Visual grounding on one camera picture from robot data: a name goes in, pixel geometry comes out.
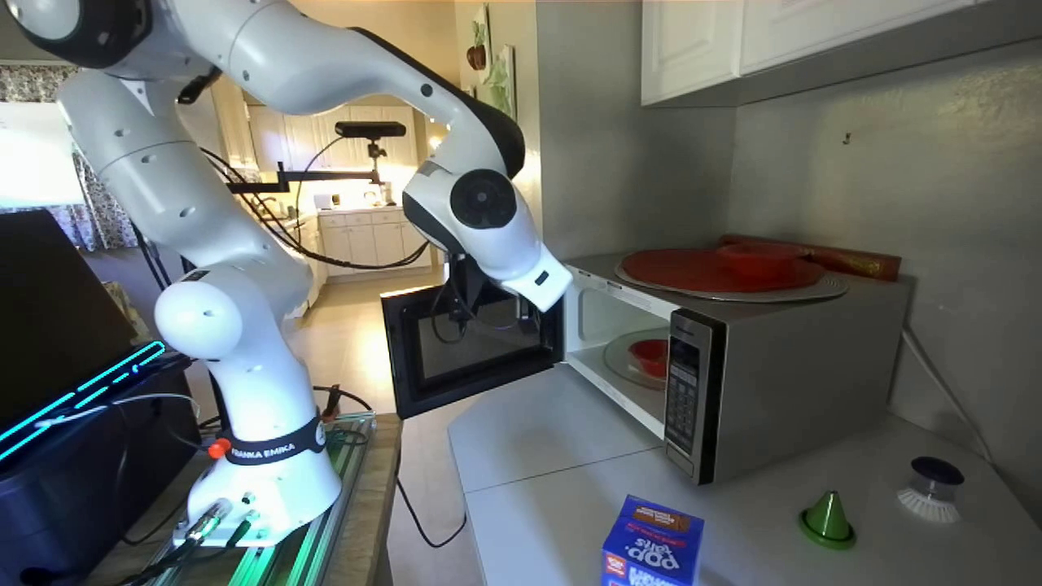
microwave door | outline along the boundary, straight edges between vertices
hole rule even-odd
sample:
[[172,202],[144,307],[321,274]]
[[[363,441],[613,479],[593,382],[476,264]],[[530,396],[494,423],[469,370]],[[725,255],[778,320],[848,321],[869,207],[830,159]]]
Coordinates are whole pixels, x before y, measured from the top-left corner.
[[[407,419],[535,374],[564,357],[562,302],[540,313],[486,286],[461,327],[442,286],[381,296],[398,416]],[[519,320],[519,314],[528,319]]]

curtain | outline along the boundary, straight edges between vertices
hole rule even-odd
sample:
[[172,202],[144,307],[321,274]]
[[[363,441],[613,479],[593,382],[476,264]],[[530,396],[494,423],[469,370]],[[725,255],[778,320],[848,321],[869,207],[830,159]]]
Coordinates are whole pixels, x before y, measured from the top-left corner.
[[[64,65],[0,65],[0,102],[53,102],[58,87],[76,73]],[[47,205],[73,244],[89,251],[137,246],[130,218],[78,152],[72,153],[83,203]],[[0,213],[21,212],[7,207]]]

floor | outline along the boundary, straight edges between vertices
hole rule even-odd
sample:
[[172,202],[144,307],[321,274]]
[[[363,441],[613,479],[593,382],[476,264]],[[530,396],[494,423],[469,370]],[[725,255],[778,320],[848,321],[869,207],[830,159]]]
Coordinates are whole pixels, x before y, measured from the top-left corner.
[[[297,356],[304,359],[316,385],[340,383],[359,395],[378,413],[394,411],[391,366],[379,294],[440,283],[440,273],[381,280],[328,284],[319,300],[295,329],[287,335]],[[316,397],[320,404],[325,396]],[[460,527],[464,516],[463,490],[449,451],[448,424],[465,410],[460,401],[405,421],[402,432],[402,463],[399,478],[408,491],[427,535],[440,542]],[[343,411],[356,410],[349,399]],[[413,523],[408,510],[396,494],[388,536],[395,586],[483,583],[468,526],[452,542],[433,550],[427,546]]]

green cone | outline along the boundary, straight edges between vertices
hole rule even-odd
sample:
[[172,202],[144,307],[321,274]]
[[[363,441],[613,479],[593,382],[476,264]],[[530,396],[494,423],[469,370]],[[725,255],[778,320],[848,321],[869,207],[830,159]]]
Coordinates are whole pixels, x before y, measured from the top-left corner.
[[833,550],[848,550],[858,539],[835,490],[826,492],[814,507],[799,514],[799,528],[818,545]]

pop-tarts box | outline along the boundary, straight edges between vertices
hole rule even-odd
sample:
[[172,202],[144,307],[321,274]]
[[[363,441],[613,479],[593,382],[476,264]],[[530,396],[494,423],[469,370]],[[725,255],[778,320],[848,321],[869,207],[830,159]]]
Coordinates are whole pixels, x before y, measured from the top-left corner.
[[705,521],[626,496],[604,540],[601,586],[694,586]]

